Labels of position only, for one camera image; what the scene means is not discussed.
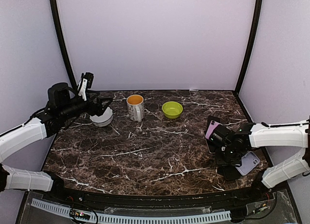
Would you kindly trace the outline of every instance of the wall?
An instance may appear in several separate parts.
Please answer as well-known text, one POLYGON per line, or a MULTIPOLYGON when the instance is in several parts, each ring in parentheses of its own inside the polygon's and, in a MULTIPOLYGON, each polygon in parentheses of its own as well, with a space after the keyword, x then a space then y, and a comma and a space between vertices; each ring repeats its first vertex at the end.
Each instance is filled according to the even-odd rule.
POLYGON ((94 90, 232 90, 255 0, 58 0, 76 78, 94 90))
MULTIPOLYGON (((240 96, 256 122, 285 123, 310 115, 310 0, 263 0, 255 46, 240 96)), ((268 148, 275 164, 297 148, 268 148)), ((289 181, 310 223, 310 177, 289 181)))
MULTIPOLYGON (((23 122, 47 102, 47 89, 67 81, 49 0, 0 0, 0 133, 23 122)), ((12 155, 4 164, 40 170, 51 138, 12 155)), ((0 194, 1 223, 14 224, 21 191, 0 194)))

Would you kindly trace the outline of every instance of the purple phone case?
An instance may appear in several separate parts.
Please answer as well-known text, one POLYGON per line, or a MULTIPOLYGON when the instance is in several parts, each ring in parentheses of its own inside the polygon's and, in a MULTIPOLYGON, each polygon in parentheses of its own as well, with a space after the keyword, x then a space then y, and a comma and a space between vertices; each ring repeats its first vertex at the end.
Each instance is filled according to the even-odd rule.
POLYGON ((249 151, 245 154, 241 159, 242 165, 240 167, 236 167, 242 176, 245 176, 250 171, 252 171, 261 161, 254 154, 254 152, 249 151))

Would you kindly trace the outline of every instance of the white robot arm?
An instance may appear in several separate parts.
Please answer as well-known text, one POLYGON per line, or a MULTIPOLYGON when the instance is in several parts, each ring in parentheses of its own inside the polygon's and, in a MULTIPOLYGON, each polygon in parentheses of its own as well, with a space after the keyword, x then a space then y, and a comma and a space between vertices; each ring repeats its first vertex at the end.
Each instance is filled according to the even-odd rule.
POLYGON ((31 143, 48 138, 65 126, 66 121, 78 118, 82 113, 103 115, 113 101, 112 98, 88 97, 87 89, 92 85, 93 74, 82 74, 78 90, 67 83, 58 83, 48 90, 48 103, 35 112, 30 119, 5 133, 0 134, 0 192, 5 189, 51 191, 63 181, 51 172, 32 172, 2 165, 10 155, 31 143), (69 91, 75 94, 71 98, 69 91))
POLYGON ((241 157, 251 149, 270 146, 294 146, 301 150, 282 163, 263 170, 253 182, 253 187, 270 189, 277 184, 310 171, 309 120, 296 123, 268 125, 264 122, 247 123, 236 131, 230 131, 219 122, 209 122, 206 138, 217 146, 216 157, 222 165, 241 163, 241 157))

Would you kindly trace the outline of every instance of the wire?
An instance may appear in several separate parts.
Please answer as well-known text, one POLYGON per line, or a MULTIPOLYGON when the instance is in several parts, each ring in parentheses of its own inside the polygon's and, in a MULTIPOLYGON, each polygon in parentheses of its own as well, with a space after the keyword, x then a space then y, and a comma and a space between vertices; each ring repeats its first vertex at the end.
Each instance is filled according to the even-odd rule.
POLYGON ((264 216, 262 216, 260 218, 245 218, 245 219, 246 220, 258 220, 258 219, 263 219, 263 218, 267 217, 269 214, 271 214, 273 212, 273 210, 277 206, 277 201, 278 201, 278 195, 276 194, 275 195, 275 203, 274 203, 273 207, 270 209, 270 211, 266 215, 264 215, 264 216))
POLYGON ((307 177, 308 175, 310 175, 310 172, 308 172, 308 173, 303 172, 303 174, 302 174, 303 177, 307 177))
POLYGON ((232 220, 241 220, 241 219, 245 219, 245 220, 258 220, 258 219, 263 219, 263 218, 267 217, 269 214, 271 214, 273 212, 273 210, 277 206, 277 201, 278 201, 278 196, 276 194, 275 195, 275 203, 274 203, 273 207, 270 209, 270 211, 265 216, 262 216, 262 217, 259 217, 259 218, 248 218, 249 216, 251 216, 251 215, 256 213, 256 212, 252 212, 249 215, 244 216, 244 217, 233 217, 232 216, 232 220))
POLYGON ((266 194, 266 196, 268 197, 268 201, 267 201, 267 203, 269 203, 270 202, 270 197, 269 197, 269 194, 268 193, 265 193, 266 194))
MULTIPOLYGON (((67 202, 67 201, 62 200, 62 199, 60 199, 60 198, 57 198, 57 197, 55 197, 55 196, 53 196, 53 195, 50 195, 50 194, 47 194, 47 195, 49 195, 49 196, 51 196, 51 197, 53 197, 53 198, 55 198, 55 199, 57 199, 57 200, 59 200, 59 201, 62 201, 62 202, 65 202, 65 203, 67 202)), ((95 223, 95 224, 98 224, 99 218, 98 218, 98 215, 97 215, 97 213, 95 212, 95 210, 93 210, 93 209, 90 208, 89 206, 86 206, 86 205, 84 205, 84 204, 82 204, 82 203, 74 202, 74 201, 73 201, 73 197, 68 197, 68 198, 70 198, 70 199, 72 200, 72 204, 73 204, 73 205, 76 204, 76 205, 84 206, 84 207, 88 208, 91 212, 93 212, 94 215, 96 216, 96 223, 95 223)))
POLYGON ((23 126, 26 125, 28 122, 30 122, 31 119, 33 119, 35 115, 37 115, 39 112, 41 112, 41 111, 43 111, 43 110, 44 110, 44 108, 35 111, 35 112, 30 116, 30 118, 29 118, 24 124, 19 125, 19 126, 16 126, 16 127, 12 128, 12 129, 10 129, 10 130, 8 130, 8 131, 6 131, 6 132, 0 134, 0 138, 1 138, 2 136, 6 135, 6 134, 8 134, 8 133, 10 133, 10 132, 12 132, 12 131, 15 131, 15 130, 17 130, 17 129, 23 127, 23 126))
POLYGON ((78 115, 77 117, 75 117, 75 118, 64 128, 64 130, 66 131, 66 130, 73 124, 73 122, 75 122, 79 117, 80 117, 80 115, 78 115))

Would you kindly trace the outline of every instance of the marble table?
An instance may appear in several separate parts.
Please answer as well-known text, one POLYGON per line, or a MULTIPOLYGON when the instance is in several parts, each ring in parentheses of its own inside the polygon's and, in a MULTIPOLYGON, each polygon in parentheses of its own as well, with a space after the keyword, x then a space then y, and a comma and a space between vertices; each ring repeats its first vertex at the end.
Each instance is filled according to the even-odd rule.
POLYGON ((231 91, 105 91, 112 97, 114 120, 94 126, 89 117, 61 130, 47 156, 44 170, 55 172, 65 187, 125 195, 186 195, 234 190, 250 186, 258 171, 267 168, 261 150, 260 164, 236 181, 217 173, 203 131, 209 115, 220 117, 233 130, 247 122, 231 91), (131 121, 126 98, 144 97, 145 118, 131 121), (166 118, 161 106, 177 101, 184 111, 166 118))

